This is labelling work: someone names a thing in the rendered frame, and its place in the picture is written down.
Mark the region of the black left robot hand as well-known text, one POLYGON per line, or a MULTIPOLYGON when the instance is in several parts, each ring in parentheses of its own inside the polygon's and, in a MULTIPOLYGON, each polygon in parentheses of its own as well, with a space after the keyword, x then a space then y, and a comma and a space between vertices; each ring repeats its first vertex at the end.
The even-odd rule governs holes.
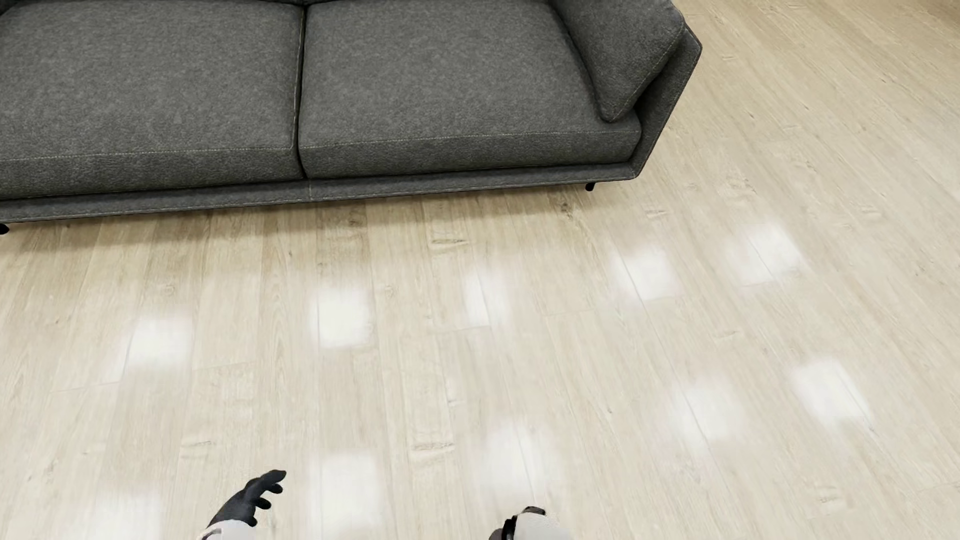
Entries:
POLYGON ((287 471, 270 470, 250 479, 243 488, 232 495, 217 511, 209 522, 210 526, 235 521, 250 528, 258 524, 257 510, 270 510, 272 503, 264 497, 265 493, 281 494, 282 481, 287 471))

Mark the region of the grey fabric sofa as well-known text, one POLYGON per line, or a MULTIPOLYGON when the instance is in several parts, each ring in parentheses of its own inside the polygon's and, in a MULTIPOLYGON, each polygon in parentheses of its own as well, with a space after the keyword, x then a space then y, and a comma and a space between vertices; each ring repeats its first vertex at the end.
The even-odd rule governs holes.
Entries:
POLYGON ((629 113, 641 126, 638 144, 623 162, 549 167, 517 167, 359 178, 309 178, 299 154, 299 113, 304 73, 306 10, 337 0, 265 0, 300 6, 304 10, 301 66, 295 124, 295 149, 303 177, 292 180, 243 183, 211 187, 139 190, 97 194, 61 195, 0 201, 0 235, 8 223, 54 219, 150 215, 280 204, 341 201, 402 195, 473 190, 503 190, 597 183, 636 178, 652 154, 702 53, 702 44, 685 21, 677 49, 640 94, 629 113))

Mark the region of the grey sofa seat cushion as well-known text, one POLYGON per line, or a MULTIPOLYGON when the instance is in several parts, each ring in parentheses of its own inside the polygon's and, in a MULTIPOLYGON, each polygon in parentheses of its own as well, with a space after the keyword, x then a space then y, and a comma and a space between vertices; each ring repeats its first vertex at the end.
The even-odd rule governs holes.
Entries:
POLYGON ((337 0, 307 7, 298 153, 342 179, 626 162, 543 0, 337 0))
POLYGON ((265 0, 14 0, 0 201, 303 178, 304 19, 265 0))

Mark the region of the grey sofa side pillow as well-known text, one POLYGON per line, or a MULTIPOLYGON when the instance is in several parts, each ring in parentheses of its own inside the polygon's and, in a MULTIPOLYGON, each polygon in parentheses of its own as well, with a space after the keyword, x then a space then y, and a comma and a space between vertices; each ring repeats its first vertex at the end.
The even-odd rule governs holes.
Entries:
POLYGON ((617 122, 633 108, 687 28, 672 0, 548 3, 579 51, 606 122, 617 122))

